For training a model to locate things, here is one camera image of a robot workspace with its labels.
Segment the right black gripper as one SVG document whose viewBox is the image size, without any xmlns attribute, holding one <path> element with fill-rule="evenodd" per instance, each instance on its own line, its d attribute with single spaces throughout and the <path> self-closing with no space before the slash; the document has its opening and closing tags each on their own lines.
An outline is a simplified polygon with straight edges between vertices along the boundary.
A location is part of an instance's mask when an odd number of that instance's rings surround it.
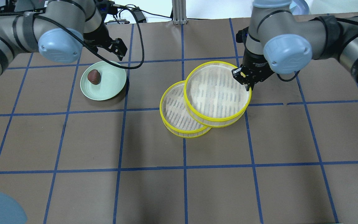
<svg viewBox="0 0 358 224">
<path fill-rule="evenodd" d="M 244 50 L 243 61 L 240 68 L 231 70 L 233 78 L 241 85 L 246 85 L 246 90 L 250 91 L 254 85 L 264 82 L 274 74 L 264 55 L 258 55 L 247 48 Z"/>
</svg>

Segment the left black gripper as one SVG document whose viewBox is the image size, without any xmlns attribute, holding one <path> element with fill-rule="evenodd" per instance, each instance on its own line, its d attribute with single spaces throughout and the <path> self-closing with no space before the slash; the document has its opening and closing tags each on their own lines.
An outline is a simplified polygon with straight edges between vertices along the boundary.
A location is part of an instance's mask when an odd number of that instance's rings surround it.
<svg viewBox="0 0 358 224">
<path fill-rule="evenodd" d="M 122 61 L 127 53 L 127 46 L 121 38 L 112 39 L 109 36 L 105 25 L 100 25 L 96 30 L 84 33 L 84 42 L 87 46 L 97 52 L 98 48 L 103 48 L 115 54 L 119 61 Z"/>
</svg>

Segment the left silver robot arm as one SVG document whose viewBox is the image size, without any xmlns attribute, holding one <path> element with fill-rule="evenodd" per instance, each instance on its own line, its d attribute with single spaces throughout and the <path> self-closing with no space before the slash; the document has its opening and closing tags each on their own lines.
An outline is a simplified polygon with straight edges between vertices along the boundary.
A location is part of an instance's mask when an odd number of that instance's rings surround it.
<svg viewBox="0 0 358 224">
<path fill-rule="evenodd" d="M 122 60 L 127 47 L 109 36 L 94 0 L 50 0 L 44 14 L 0 14 L 0 75 L 22 53 L 69 64 L 78 60 L 82 48 L 104 48 Z"/>
</svg>

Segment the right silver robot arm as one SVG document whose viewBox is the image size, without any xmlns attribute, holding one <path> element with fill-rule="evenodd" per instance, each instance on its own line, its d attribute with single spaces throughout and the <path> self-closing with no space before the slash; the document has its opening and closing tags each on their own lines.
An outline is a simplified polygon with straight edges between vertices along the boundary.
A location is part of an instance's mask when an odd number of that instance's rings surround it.
<svg viewBox="0 0 358 224">
<path fill-rule="evenodd" d="M 358 16 L 298 22 L 290 0 L 254 0 L 250 25 L 237 34 L 243 62 L 232 71 L 247 90 L 272 74 L 291 74 L 311 60 L 335 58 L 358 84 Z"/>
</svg>

